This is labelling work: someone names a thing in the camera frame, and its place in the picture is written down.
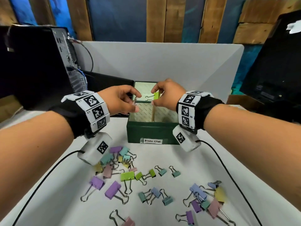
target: table surface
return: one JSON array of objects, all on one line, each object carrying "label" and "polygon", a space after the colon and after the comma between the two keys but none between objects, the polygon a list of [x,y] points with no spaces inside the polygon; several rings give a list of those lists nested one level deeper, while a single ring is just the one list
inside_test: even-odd
[{"label": "table surface", "polygon": [[[7,126],[29,119],[41,112],[24,111],[9,121]],[[236,225],[258,225],[254,215],[244,201],[243,197],[227,175],[214,152],[206,144],[202,144],[193,152],[184,152],[177,145],[153,145],[132,144],[127,142],[126,136],[127,118],[111,118],[111,122],[103,129],[113,139],[113,146],[127,146],[130,151],[137,154],[134,166],[143,174],[151,168],[159,165],[165,168],[167,173],[160,177],[158,171],[155,178],[148,178],[147,185],[133,180],[133,193],[129,195],[129,202],[122,205],[121,201],[113,198],[109,200],[104,192],[115,180],[120,182],[120,175],[112,175],[111,179],[105,180],[105,186],[96,190],[87,202],[81,202],[80,196],[89,188],[88,182],[94,175],[94,171],[74,154],[64,160],[46,179],[38,192],[35,194],[17,225],[22,226],[80,226],[80,225],[114,225],[109,219],[110,213],[118,209],[123,218],[131,217],[136,225],[186,225],[186,222],[177,222],[175,215],[185,214],[193,208],[183,205],[183,199],[190,194],[189,187],[196,183],[206,185],[207,182],[221,180],[221,186],[227,195],[227,202],[222,207],[224,213],[236,222]],[[218,144],[207,132],[200,130],[198,136],[211,144],[222,158],[229,172],[244,192],[253,206],[263,225],[301,225],[301,213],[282,196],[260,180],[220,144]],[[86,140],[78,137],[62,155],[79,150]],[[172,165],[181,172],[174,178],[168,167]],[[39,184],[38,181],[15,208],[0,222],[0,226],[12,225],[18,213]],[[141,203],[138,192],[146,192],[150,188],[164,188],[165,192],[173,197],[174,202],[168,206],[162,203],[162,197],[155,199],[152,205]],[[123,222],[116,219],[118,225]],[[212,219],[208,213],[194,213],[195,225],[224,225],[219,219]]]}]

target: person's right hand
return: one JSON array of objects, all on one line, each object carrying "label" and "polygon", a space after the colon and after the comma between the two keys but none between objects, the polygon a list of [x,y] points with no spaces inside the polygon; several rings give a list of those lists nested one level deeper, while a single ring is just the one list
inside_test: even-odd
[{"label": "person's right hand", "polygon": [[158,90],[160,94],[163,94],[159,99],[153,100],[151,104],[159,107],[165,107],[173,111],[176,110],[177,103],[180,98],[184,93],[186,93],[186,90],[181,85],[172,81],[170,78],[165,81],[158,82],[151,90],[151,93],[155,93]]}]

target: hand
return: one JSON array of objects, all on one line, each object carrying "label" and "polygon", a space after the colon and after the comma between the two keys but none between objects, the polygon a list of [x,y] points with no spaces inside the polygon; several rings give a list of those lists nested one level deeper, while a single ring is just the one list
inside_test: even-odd
[{"label": "hand", "polygon": [[159,93],[163,93],[159,99],[153,100],[152,105],[165,107],[167,109],[176,110],[177,103],[180,98],[186,93],[186,90],[178,83],[172,81],[170,78],[163,82],[158,82],[151,93],[155,93],[159,90]]},{"label": "hand", "polygon": [[123,85],[123,86],[111,86],[102,91],[99,91],[98,94],[106,102],[110,115],[115,115],[118,113],[128,114],[136,113],[139,111],[138,106],[134,106],[133,100],[130,99],[126,93],[132,93],[136,97],[141,98],[141,93],[132,86]]}]

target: qr code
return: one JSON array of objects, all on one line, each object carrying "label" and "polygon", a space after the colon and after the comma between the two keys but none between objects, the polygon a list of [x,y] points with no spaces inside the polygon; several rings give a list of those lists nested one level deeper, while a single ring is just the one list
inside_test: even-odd
[{"label": "qr code", "polygon": [[182,115],[189,117],[189,108],[182,106]]},{"label": "qr code", "polygon": [[97,150],[103,154],[107,148],[108,145],[104,141],[102,141],[101,144],[98,146]]},{"label": "qr code", "polygon": [[92,109],[92,113],[93,113],[95,119],[98,119],[104,115],[101,105],[98,106],[97,108]]},{"label": "qr code", "polygon": [[182,117],[182,125],[185,125],[185,126],[189,127],[189,118]]},{"label": "qr code", "polygon": [[100,129],[103,125],[105,125],[107,122],[106,122],[106,118],[102,118],[100,119],[99,121],[97,121],[97,129]]},{"label": "qr code", "polygon": [[99,101],[98,101],[93,95],[84,98],[84,101],[85,101],[90,107],[93,107],[94,105],[96,105],[96,104],[99,103]]},{"label": "qr code", "polygon": [[203,93],[203,92],[201,92],[201,91],[192,91],[190,93],[200,94],[200,93]]},{"label": "qr code", "polygon": [[74,95],[75,96],[83,96],[83,95],[86,95],[86,94],[89,94],[87,92],[79,92],[79,93],[75,93]]},{"label": "qr code", "polygon": [[195,95],[187,95],[183,102],[191,104],[191,102],[193,101],[194,98],[195,98]]},{"label": "qr code", "polygon": [[185,137],[183,137],[182,133],[179,133],[176,137],[180,143],[183,143],[185,140]]}]

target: black monitor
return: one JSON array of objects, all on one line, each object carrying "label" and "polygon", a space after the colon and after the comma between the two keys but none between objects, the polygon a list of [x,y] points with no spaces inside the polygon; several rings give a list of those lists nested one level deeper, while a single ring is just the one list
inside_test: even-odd
[{"label": "black monitor", "polygon": [[268,115],[287,121],[301,114],[301,28],[290,34],[288,27],[299,20],[301,11],[279,16],[240,88],[269,107]]}]

